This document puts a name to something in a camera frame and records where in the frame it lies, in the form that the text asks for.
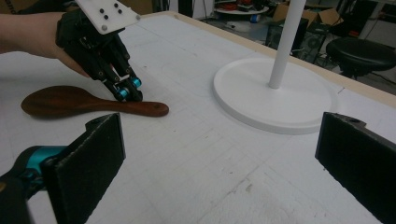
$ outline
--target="white table surface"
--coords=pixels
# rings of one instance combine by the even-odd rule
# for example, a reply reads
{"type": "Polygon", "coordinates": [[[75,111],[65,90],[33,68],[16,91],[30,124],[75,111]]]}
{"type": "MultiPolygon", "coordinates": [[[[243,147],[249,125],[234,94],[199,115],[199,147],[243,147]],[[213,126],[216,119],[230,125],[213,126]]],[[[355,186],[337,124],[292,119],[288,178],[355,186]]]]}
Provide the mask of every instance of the white table surface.
{"type": "MultiPolygon", "coordinates": [[[[142,79],[145,101],[166,103],[170,113],[163,118],[121,113],[126,160],[88,223],[379,223],[315,159],[318,133],[258,130],[215,100],[213,77],[222,66],[270,56],[177,16],[147,17],[120,36],[142,79]]],[[[0,174],[26,148],[67,146],[86,122],[112,113],[32,118],[21,101],[49,86],[113,97],[99,81],[56,60],[14,52],[0,55],[0,68],[0,174]]],[[[333,86],[341,114],[396,142],[394,107],[333,86]]],[[[47,192],[37,193],[29,206],[36,223],[56,223],[47,192]]]]}

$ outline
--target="dark floor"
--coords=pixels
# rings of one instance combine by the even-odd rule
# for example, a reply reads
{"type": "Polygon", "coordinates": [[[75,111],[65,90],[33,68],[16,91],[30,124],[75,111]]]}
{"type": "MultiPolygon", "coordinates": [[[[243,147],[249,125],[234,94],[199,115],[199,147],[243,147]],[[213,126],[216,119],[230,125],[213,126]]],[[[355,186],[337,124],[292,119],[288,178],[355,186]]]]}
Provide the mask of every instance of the dark floor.
{"type": "MultiPolygon", "coordinates": [[[[230,20],[219,20],[219,19],[209,19],[206,22],[216,26],[220,29],[228,31],[230,33],[240,35],[244,38],[250,39],[258,43],[265,43],[267,36],[268,23],[271,18],[262,18],[257,23],[250,23],[248,20],[243,21],[230,21],[230,20]]],[[[326,60],[326,44],[335,39],[338,36],[328,35],[319,53],[319,57],[316,61],[316,65],[324,67],[334,73],[340,74],[340,68],[337,64],[326,60]]],[[[364,77],[358,77],[357,81],[364,83],[366,85],[372,86],[374,88],[380,89],[381,91],[386,91],[391,94],[396,95],[396,67],[388,71],[373,72],[364,77]]]]}

